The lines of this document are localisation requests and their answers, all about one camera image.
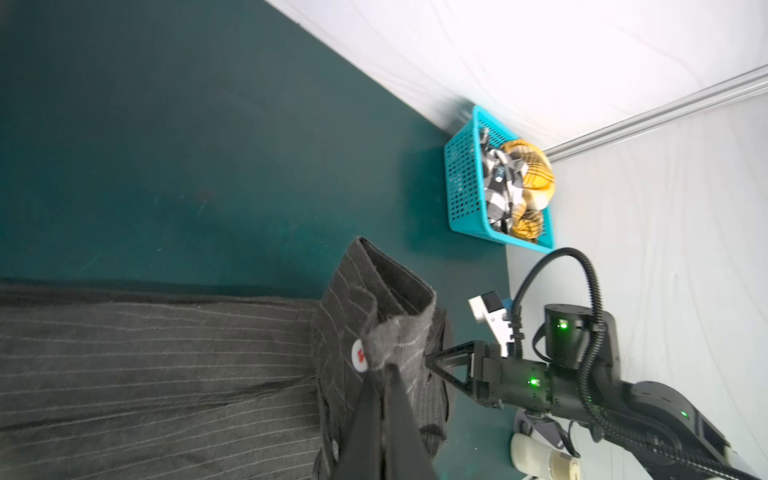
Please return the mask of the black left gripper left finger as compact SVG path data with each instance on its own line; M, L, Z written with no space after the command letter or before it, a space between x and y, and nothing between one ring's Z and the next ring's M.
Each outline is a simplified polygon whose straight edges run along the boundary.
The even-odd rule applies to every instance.
M382 413L382 397L366 378L331 479L382 478Z

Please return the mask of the dark grey striped shirt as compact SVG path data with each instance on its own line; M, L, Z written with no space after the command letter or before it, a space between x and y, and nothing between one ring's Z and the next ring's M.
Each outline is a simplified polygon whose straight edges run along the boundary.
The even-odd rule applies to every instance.
M1 288L5 479L326 479L398 367L429 458L453 399L435 291L356 238L318 300Z

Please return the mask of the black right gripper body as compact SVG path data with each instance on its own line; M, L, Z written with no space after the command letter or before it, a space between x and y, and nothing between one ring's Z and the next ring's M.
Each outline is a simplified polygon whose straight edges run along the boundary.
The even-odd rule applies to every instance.
M470 396L490 408L511 405L529 411L550 411L551 379L543 362L502 357L498 345L475 344L470 370Z

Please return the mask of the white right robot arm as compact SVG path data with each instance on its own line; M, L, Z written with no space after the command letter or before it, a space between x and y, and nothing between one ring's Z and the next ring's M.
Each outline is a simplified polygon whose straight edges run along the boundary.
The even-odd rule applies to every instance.
M561 257L582 267L587 307L548 304L532 344L546 351L523 356L522 301L538 274ZM581 251L548 253L525 277L502 321L497 344L473 341L433 353L429 370L489 408L511 405L532 427L562 418L630 452L654 479L749 479L735 464L725 436L682 394L654 381L627 382L620 373L614 317L604 310L596 271Z

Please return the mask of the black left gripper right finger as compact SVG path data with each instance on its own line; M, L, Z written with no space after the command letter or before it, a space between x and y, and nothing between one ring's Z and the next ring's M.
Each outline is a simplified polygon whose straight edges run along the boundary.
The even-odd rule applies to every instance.
M416 425L399 369L385 367L383 403L384 478L387 480L437 479Z

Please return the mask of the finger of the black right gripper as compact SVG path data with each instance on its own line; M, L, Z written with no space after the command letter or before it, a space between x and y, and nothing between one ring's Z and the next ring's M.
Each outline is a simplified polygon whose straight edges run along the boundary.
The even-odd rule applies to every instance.
M429 354L425 365L432 373L462 393L474 393L476 346L477 342L471 341Z

